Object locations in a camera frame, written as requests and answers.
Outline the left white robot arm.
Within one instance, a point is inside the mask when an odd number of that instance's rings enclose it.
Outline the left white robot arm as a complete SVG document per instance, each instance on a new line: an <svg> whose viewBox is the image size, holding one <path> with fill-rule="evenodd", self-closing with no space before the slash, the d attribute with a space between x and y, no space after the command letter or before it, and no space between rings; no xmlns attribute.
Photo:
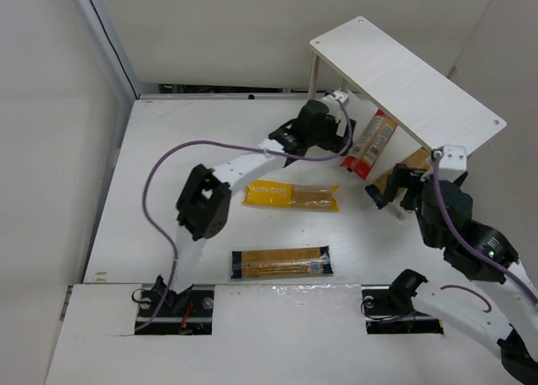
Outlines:
<svg viewBox="0 0 538 385"><path fill-rule="evenodd" d="M169 239L171 272L155 283L165 308L177 314L187 306L202 250L224 228L234 194L273 171L307 160L312 147L328 151L330 158L347 152L355 128L345 109L348 101L342 91L309 99L296 118L258 146L244 148L243 155L220 166L199 164L191 170L176 203L177 231Z"/></svg>

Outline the red spaghetti bag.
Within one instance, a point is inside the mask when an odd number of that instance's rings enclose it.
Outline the red spaghetti bag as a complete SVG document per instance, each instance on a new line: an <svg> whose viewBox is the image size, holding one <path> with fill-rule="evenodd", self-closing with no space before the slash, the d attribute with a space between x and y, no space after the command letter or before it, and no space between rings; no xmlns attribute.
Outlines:
<svg viewBox="0 0 538 385"><path fill-rule="evenodd" d="M366 180L398 125L378 109L340 166Z"/></svg>

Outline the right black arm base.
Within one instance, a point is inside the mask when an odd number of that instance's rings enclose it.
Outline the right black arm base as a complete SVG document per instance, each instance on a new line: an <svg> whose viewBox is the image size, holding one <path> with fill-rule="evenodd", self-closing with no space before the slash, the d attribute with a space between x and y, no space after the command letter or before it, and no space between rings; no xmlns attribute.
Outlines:
<svg viewBox="0 0 538 385"><path fill-rule="evenodd" d="M443 335L442 323L414 309L411 298L427 279L406 269L390 284L361 287L360 309L368 335Z"/></svg>

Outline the dark blue spaghetti bag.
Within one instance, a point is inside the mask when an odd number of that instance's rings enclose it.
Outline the dark blue spaghetti bag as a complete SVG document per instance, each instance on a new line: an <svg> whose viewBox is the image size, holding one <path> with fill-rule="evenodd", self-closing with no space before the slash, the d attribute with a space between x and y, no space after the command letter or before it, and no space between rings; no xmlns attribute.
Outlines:
<svg viewBox="0 0 538 385"><path fill-rule="evenodd" d="M416 150L391 170L365 187L365 191L378 209L383 209L397 198L404 198L419 185L420 177L430 169L430 152Z"/></svg>

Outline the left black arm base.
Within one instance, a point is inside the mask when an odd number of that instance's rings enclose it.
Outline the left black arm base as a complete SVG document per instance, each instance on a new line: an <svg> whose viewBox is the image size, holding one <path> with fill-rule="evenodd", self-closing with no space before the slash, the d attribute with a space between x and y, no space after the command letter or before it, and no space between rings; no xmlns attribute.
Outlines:
<svg viewBox="0 0 538 385"><path fill-rule="evenodd" d="M215 286L193 285L182 293L169 290L156 316L153 314L165 290L161 276L152 287L136 288L131 301L137 305L136 335L211 335Z"/></svg>

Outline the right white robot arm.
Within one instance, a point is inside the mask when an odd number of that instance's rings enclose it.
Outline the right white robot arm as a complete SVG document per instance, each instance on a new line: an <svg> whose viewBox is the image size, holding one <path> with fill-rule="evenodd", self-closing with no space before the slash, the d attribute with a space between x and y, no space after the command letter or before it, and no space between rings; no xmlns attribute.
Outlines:
<svg viewBox="0 0 538 385"><path fill-rule="evenodd" d="M441 249L444 261L480 289L494 309L464 303L410 269L390 284L390 298L406 312L431 315L459 330L489 350L517 381L535 384L537 290L508 239L473 219L473 200L460 189L461 182L398 164L384 197L392 200L406 189L403 208L415 212L425 245Z"/></svg>

